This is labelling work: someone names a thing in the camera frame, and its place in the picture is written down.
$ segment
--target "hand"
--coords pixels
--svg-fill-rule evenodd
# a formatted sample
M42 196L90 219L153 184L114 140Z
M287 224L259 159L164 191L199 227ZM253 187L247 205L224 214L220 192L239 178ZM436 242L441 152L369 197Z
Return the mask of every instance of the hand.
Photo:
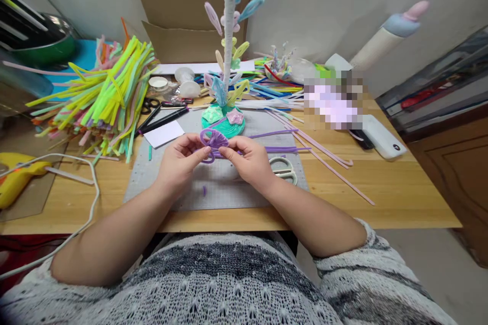
M168 146L153 187L172 202L181 197L193 170L208 157L211 148L204 146L198 134L185 134Z
M229 147L221 147L219 152L234 164L241 178L259 192L269 187L276 178L266 149L249 137L234 137L229 140Z

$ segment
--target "wooden table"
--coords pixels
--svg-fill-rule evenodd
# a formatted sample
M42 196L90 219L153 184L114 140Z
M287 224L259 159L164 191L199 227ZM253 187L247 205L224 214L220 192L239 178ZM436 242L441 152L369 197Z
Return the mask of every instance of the wooden table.
M365 106L369 113L375 115L398 137L376 102L365 101ZM301 112L294 114L303 118ZM461 227L410 152L397 161L388 162L375 150L363 151L348 133L325 129L305 132L336 155L354 161L354 166L346 170L316 150L334 169L372 199L376 206L367 203L312 154L305 152L300 157L312 193L353 217L367 221L375 229ZM141 138L136 141L134 151L139 148ZM66 154L75 154L77 151L77 144L72 143ZM75 170L70 162L64 162L60 169L91 177L88 166L80 166ZM96 165L96 173L101 199L95 209L95 220L122 204L131 175L131 164L100 160ZM43 212L0 224L0 234L72 233L86 222L94 194L93 187L58 176ZM287 225L273 207L170 212L160 227L161 232L287 229Z

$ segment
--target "finger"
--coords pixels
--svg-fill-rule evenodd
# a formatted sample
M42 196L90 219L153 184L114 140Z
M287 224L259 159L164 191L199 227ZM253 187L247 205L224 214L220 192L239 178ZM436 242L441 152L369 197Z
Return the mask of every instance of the finger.
M219 152L220 154L222 154L223 157L233 163L237 168L243 161L246 161L246 159L239 155L237 151L234 151L231 148L219 147Z
M187 134L187 136L190 141L189 146L193 146L195 149L200 149L205 146L204 144L202 144L199 134L191 133Z
M190 156L188 156L186 159L188 159L188 161L190 162L191 168L196 168L198 164L205 160L208 157L208 154L210 154L210 151L211 148L209 146L205 146L204 148L195 151Z
M237 149L242 151L244 154L248 154L253 151L256 147L261 146L256 141L253 141L249 137L236 136L229 140L229 147L231 149Z
M172 145L173 146L187 147L191 142L189 135L191 135L191 134L184 134L184 135L178 137L176 140L174 140Z
M192 152L193 152L191 149L189 149L186 146L174 145L173 148L176 151L178 151L181 154L183 154L183 156L185 156L185 157L190 156L192 154Z

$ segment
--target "black scissors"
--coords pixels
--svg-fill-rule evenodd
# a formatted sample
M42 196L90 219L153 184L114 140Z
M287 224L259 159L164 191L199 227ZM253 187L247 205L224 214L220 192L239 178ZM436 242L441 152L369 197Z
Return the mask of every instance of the black scissors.
M143 115L151 114L152 108L157 109L160 106L161 106L161 102L159 100L145 97L144 101L142 102L141 114Z

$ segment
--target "knit sweater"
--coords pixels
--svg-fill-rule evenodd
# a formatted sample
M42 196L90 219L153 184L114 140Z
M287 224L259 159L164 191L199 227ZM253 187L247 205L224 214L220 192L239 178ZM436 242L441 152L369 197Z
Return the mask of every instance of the knit sweater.
M386 240L299 269L277 233L176 234L122 283L66 285L47 260L0 300L18 324L455 324Z

